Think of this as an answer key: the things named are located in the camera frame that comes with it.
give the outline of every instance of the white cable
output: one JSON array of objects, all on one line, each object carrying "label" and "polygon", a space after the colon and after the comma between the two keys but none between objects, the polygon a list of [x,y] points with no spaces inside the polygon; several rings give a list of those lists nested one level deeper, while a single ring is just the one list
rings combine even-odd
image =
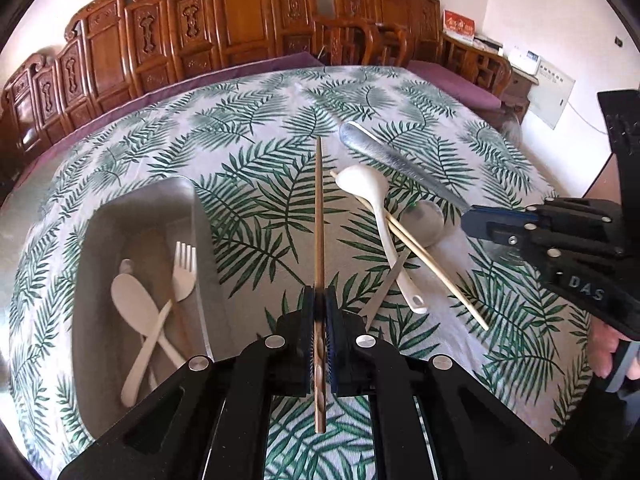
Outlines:
[{"label": "white cable", "polygon": [[573,110],[573,111],[575,112],[575,114],[576,114],[578,117],[580,117],[580,118],[581,118],[585,123],[587,123],[591,128],[593,128],[594,130],[596,130],[596,131],[597,131],[598,133],[600,133],[600,134],[603,134],[603,135],[606,135],[606,136],[608,136],[608,135],[609,135],[607,132],[603,132],[602,130],[597,129],[597,128],[596,128],[595,126],[593,126],[593,124],[591,124],[587,119],[585,119],[584,117],[582,117],[582,116],[580,115],[580,112],[579,112],[578,110],[576,110],[576,109],[574,108],[574,106],[573,106],[569,101],[567,101],[566,103],[567,103],[567,105],[569,105],[569,107],[571,108],[571,110]]}]

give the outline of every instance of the brown chopstick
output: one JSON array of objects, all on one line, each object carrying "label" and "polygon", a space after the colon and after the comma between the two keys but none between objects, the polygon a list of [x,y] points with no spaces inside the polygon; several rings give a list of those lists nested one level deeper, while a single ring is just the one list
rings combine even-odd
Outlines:
[{"label": "brown chopstick", "polygon": [[326,431],[326,387],[324,382],[324,205],[322,195],[322,143],[316,137],[316,217],[314,267],[314,418],[316,433]]},{"label": "brown chopstick", "polygon": [[[337,173],[332,171],[332,177],[336,177]],[[356,199],[369,211],[373,212],[372,207],[369,202],[364,200],[363,198],[354,195]],[[476,308],[471,304],[471,302],[465,297],[462,291],[458,288],[458,286],[451,281],[451,279],[446,275],[444,270],[436,263],[433,257],[422,247],[418,241],[411,235],[409,231],[389,212],[385,209],[386,220],[389,224],[389,228],[391,232],[393,232],[402,243],[405,244],[412,253],[414,253],[418,258],[420,258],[426,265],[429,267],[433,273],[438,277],[438,279],[444,283],[444,285],[453,293],[453,295],[460,300],[460,302],[466,307],[466,309],[471,313],[471,315],[475,318],[475,320],[480,324],[480,326],[484,330],[489,330],[489,326],[486,321],[482,318],[480,313],[476,310]]]}]

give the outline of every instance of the silver rivet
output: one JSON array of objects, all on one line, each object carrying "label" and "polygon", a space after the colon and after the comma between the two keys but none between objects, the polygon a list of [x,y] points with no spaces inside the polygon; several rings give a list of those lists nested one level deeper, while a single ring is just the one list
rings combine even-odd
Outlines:
[{"label": "silver rivet", "polygon": [[453,361],[447,355],[436,355],[433,358],[433,366],[438,370],[449,370],[453,366]]},{"label": "silver rivet", "polygon": [[360,348],[371,348],[376,344],[376,338],[369,334],[359,335],[356,338],[356,345]]},{"label": "silver rivet", "polygon": [[270,335],[264,340],[267,348],[280,348],[284,346],[284,338],[281,335]]},{"label": "silver rivet", "polygon": [[201,355],[189,359],[189,368],[194,372],[204,370],[207,366],[209,366],[209,360]]}]

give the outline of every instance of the white fork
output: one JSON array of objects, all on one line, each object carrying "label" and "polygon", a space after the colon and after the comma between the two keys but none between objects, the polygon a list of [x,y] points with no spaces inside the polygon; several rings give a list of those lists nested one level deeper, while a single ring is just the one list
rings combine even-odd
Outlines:
[{"label": "white fork", "polygon": [[[196,283],[196,248],[190,245],[176,242],[175,259],[174,259],[174,294],[175,301],[182,301],[191,294]],[[162,310],[158,313],[156,324],[142,345],[138,357],[136,357],[127,379],[124,381],[122,391],[120,392],[120,400],[130,408],[135,405],[138,400],[138,392],[140,384],[145,376],[146,367],[151,359],[151,354],[162,332],[164,321],[169,315],[172,307],[172,301],[166,302]]]}]

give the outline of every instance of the green palm leaf pattern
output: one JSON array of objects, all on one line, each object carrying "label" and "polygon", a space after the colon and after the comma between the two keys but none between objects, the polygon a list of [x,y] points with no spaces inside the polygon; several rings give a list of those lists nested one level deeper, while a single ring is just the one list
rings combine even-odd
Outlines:
[{"label": "green palm leaf pattern", "polygon": [[[29,459],[43,475],[55,476],[91,442],[68,349],[94,212],[162,179],[189,179],[209,218],[217,296],[239,350],[273,333],[278,316],[300,309],[303,285],[312,282],[316,137],[324,153],[326,273],[340,308],[359,313],[389,270],[373,215],[329,176],[362,162],[385,175],[385,206],[396,218],[421,199],[443,209],[444,236],[430,253],[491,327],[482,331],[411,257],[405,268],[428,300],[428,314],[414,314],[392,286],[369,333],[407,356],[450,354],[543,438],[553,437],[588,380],[589,316],[540,286],[533,268],[492,261],[483,242],[460,230],[460,212],[429,189],[347,150],[335,135],[347,119],[471,204],[521,209],[555,195],[495,130],[394,67],[303,68],[223,81],[96,130],[52,179],[10,303],[10,391]],[[398,253],[405,250],[394,243]],[[309,399],[273,399],[267,478],[376,477],[366,397],[329,395],[325,434],[315,434],[313,418]]]}]

